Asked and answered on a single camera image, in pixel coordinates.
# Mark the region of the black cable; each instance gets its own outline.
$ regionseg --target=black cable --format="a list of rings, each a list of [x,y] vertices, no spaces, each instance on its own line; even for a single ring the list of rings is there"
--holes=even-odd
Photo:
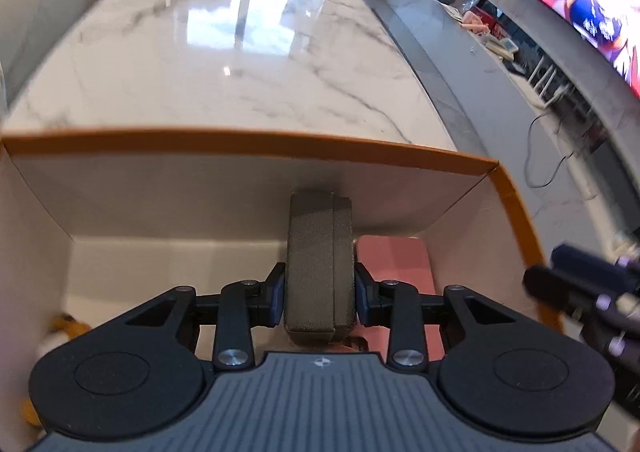
[[[562,166],[562,163],[565,162],[567,159],[569,159],[571,156],[574,155],[575,151],[572,150],[570,154],[566,155],[566,156],[562,156],[562,159],[558,162],[558,165],[556,165],[555,170],[553,171],[553,174],[551,175],[551,178],[544,184],[542,185],[536,185],[534,183],[531,182],[530,178],[529,178],[529,161],[531,160],[531,131],[533,130],[533,125],[543,116],[549,116],[550,114],[552,114],[551,112],[548,112],[547,114],[540,114],[539,116],[536,116],[533,121],[529,124],[529,132],[527,133],[527,157],[524,160],[524,181],[527,184],[527,186],[529,188],[544,188],[546,186],[551,185],[551,182],[556,178],[556,175],[558,175],[558,171],[560,170],[560,167]]]

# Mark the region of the yellow stuffed toy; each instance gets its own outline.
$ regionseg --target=yellow stuffed toy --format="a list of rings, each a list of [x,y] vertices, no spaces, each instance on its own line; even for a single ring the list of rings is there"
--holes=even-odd
[[[69,340],[78,338],[91,330],[88,324],[78,322],[69,314],[61,314],[51,322],[51,328],[44,342],[38,347],[38,358],[46,355],[49,351],[56,347],[66,344]],[[38,413],[29,398],[22,400],[20,403],[20,412],[24,420],[37,428],[42,428]]]

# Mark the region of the pink block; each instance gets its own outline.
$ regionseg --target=pink block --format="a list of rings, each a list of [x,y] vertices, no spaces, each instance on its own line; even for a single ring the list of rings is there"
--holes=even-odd
[[[414,285],[420,293],[435,294],[429,254],[420,239],[362,236],[356,241],[356,255],[375,280],[394,278]],[[444,356],[442,340],[437,326],[425,326],[430,360]],[[352,335],[362,336],[371,351],[377,351],[386,360],[389,329],[385,327],[357,326]]]

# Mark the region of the round black pad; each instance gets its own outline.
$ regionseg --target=round black pad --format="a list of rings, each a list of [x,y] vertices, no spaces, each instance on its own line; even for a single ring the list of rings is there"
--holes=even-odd
[[[124,394],[144,384],[149,364],[130,353],[103,353],[87,358],[76,369],[76,382],[94,394]]]
[[[179,418],[204,387],[199,360],[155,328],[94,330],[45,355],[29,380],[48,430],[85,440],[145,434]]]
[[[466,417],[514,437],[562,437],[591,428],[613,396],[598,353],[536,324],[494,325],[442,361],[439,383]]]

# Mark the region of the wall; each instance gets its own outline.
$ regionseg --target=wall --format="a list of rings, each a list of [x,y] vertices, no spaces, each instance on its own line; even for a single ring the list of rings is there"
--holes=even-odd
[[[60,312],[71,239],[0,152],[0,450],[20,452],[37,432],[20,415],[27,380]]]

